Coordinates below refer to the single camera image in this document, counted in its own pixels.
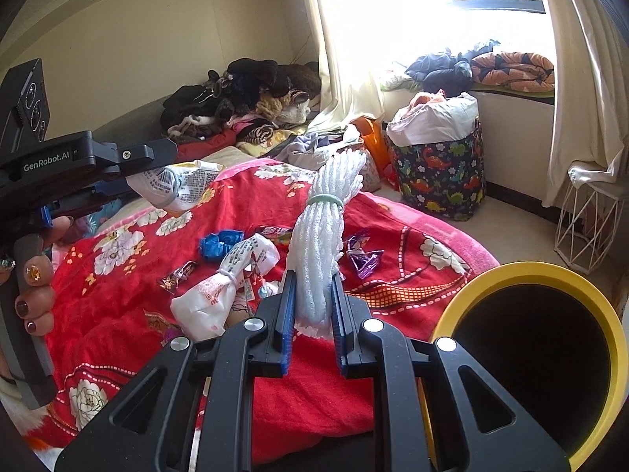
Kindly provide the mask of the left hand painted nails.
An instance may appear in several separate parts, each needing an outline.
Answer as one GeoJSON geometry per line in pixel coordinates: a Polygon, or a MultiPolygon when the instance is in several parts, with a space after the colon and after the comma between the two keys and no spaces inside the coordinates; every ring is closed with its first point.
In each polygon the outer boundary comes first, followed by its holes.
{"type": "MultiPolygon", "coordinates": [[[[70,228],[74,221],[67,216],[56,218],[52,222],[52,228],[48,229],[42,241],[44,247],[57,242],[70,228]]],[[[5,284],[13,270],[15,261],[9,258],[6,250],[1,248],[1,285],[5,284]]],[[[19,294],[14,302],[17,317],[24,323],[24,330],[29,335],[43,337],[50,334],[53,329],[54,319],[52,308],[55,301],[54,289],[51,287],[53,266],[46,254],[33,256],[21,269],[18,269],[22,280],[27,284],[27,290],[19,294]]]]}

